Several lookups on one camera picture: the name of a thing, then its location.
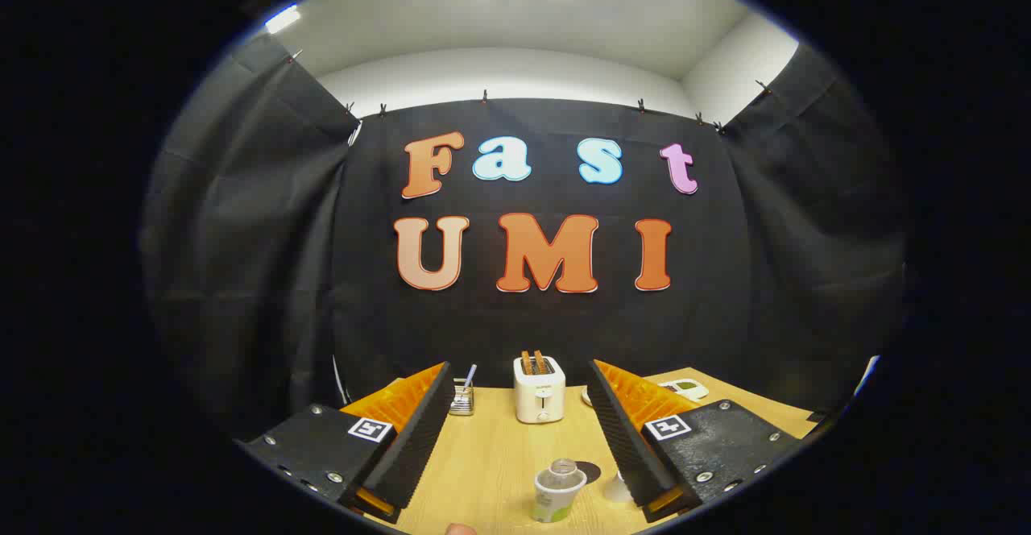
white wall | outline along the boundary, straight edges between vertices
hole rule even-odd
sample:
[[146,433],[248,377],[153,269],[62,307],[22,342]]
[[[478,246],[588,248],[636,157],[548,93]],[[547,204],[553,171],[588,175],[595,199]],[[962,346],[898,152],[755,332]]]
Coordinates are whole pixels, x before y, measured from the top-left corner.
[[391,109],[483,98],[562,98],[637,105],[693,116],[695,109],[676,79],[610,61],[518,47],[441,49],[366,62],[319,81],[340,103],[355,102],[364,118]]
[[726,124],[769,85],[798,40],[759,13],[734,26],[684,77],[684,90],[706,123]]

ceiling light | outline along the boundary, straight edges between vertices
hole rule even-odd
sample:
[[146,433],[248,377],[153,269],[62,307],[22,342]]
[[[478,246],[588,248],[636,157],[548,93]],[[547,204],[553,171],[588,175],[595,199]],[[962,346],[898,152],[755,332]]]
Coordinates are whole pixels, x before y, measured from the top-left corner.
[[297,12],[297,5],[291,5],[275,13],[275,16],[265,22],[265,28],[268,29],[269,33],[275,33],[277,31],[282,31],[282,28],[287,28],[288,25],[294,24],[295,21],[301,19],[301,13]]

toaster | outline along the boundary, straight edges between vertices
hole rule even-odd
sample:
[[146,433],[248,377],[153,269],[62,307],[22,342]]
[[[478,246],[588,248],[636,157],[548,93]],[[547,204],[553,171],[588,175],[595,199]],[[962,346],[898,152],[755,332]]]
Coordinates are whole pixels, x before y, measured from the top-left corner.
[[533,358],[512,360],[516,374],[516,417],[521,423],[540,425],[561,421],[565,414],[566,374],[551,358],[534,353]]

ceiling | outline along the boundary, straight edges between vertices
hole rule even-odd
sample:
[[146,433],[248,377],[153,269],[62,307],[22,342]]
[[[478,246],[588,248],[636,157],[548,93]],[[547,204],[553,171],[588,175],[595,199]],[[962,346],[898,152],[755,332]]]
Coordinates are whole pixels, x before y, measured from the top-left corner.
[[746,13],[737,0],[301,0],[276,34],[315,76],[404,54],[530,47],[681,79]]

finger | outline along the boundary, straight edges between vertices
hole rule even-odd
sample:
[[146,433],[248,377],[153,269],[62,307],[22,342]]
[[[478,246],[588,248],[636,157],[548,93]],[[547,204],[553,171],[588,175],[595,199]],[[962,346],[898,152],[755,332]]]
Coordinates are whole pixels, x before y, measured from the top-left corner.
[[476,535],[476,531],[468,525],[453,523],[447,526],[447,530],[444,531],[444,535]]

